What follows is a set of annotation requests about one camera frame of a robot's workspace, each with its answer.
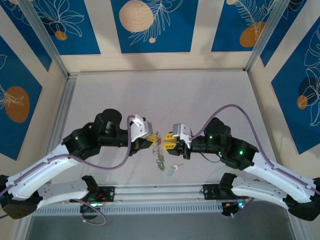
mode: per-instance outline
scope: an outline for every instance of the gray floor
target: gray floor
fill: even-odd
[[[254,202],[234,219],[220,213],[109,215],[105,226],[78,216],[34,217],[27,240],[294,240],[286,211]]]

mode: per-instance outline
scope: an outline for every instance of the wall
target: wall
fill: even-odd
[[[258,60],[249,74],[275,155],[284,166],[310,178],[320,176],[320,145],[314,142],[319,141],[319,125],[312,124],[317,117],[316,113],[312,119],[312,103],[300,96],[302,83],[309,84],[307,77],[313,79],[311,85],[316,84],[317,76],[310,78],[307,69],[318,65],[308,64],[306,55],[309,48],[314,49],[309,43],[317,28],[310,29],[320,16],[318,9],[318,0],[307,0],[266,66]],[[320,217],[303,224],[310,230],[310,239],[320,238]]]
[[[7,54],[0,67],[0,84],[7,95],[1,97],[8,99],[10,85],[24,86],[28,94],[20,101],[15,95],[17,91],[11,91],[10,95],[17,102],[11,101],[10,106],[5,102],[0,109],[0,149],[3,153],[0,153],[0,175],[10,176],[43,157],[66,79],[54,62],[48,67],[48,61],[43,61],[46,56],[37,51],[42,46],[31,47],[1,7],[0,22],[0,54],[4,51]],[[21,126],[24,134],[19,135]],[[19,147],[15,145],[17,142],[21,142]],[[10,151],[4,152],[4,146]],[[0,220],[0,239],[10,239],[16,223],[8,217]]]
[[[275,2],[33,0],[31,4],[68,71],[86,72],[243,69]]]
[[[83,223],[79,216],[37,216],[31,221],[26,239],[295,239],[286,211],[262,201],[254,202],[234,219],[220,213],[108,215],[107,219],[107,225],[95,227]]]

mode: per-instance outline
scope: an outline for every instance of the keychain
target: keychain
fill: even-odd
[[[169,171],[166,173],[166,176],[168,178],[170,178],[172,176],[172,174],[174,174],[175,171],[177,171],[180,167],[182,167],[184,164],[175,164],[175,165],[172,165],[172,167],[170,167]]]

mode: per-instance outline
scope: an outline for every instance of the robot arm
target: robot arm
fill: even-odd
[[[44,205],[82,199],[90,192],[97,191],[98,185],[89,176],[69,183],[46,183],[59,173],[79,164],[78,160],[70,156],[84,161],[99,154],[103,146],[130,147],[128,156],[132,156],[152,145],[152,142],[144,139],[153,133],[151,124],[145,118],[138,115],[132,116],[131,120],[128,118],[128,130],[120,129],[121,120],[120,112],[106,109],[95,117],[94,122],[74,130],[52,152],[26,170],[10,177],[1,175],[0,191],[9,188],[3,193],[2,209],[12,218],[18,219]]]
[[[192,132],[184,124],[175,124],[173,131],[163,139],[163,148],[170,155],[191,153],[220,155],[228,167],[258,176],[269,183],[249,182],[235,175],[228,175],[228,189],[235,196],[247,196],[278,204],[298,218],[312,221],[320,214],[320,178],[309,179],[264,157],[258,149],[231,136],[230,127],[213,118],[204,130],[204,136],[191,140]]]

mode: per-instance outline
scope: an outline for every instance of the black cable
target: black cable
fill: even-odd
[[[216,154],[218,157],[219,157],[219,161],[211,161],[211,160],[209,160],[208,158],[206,158],[206,156],[202,153],[202,152],[200,152],[200,154],[201,154],[201,156],[202,157],[204,157],[206,160],[208,160],[210,163],[218,163],[218,162],[220,162],[221,161],[221,157],[218,155],[218,154]]]

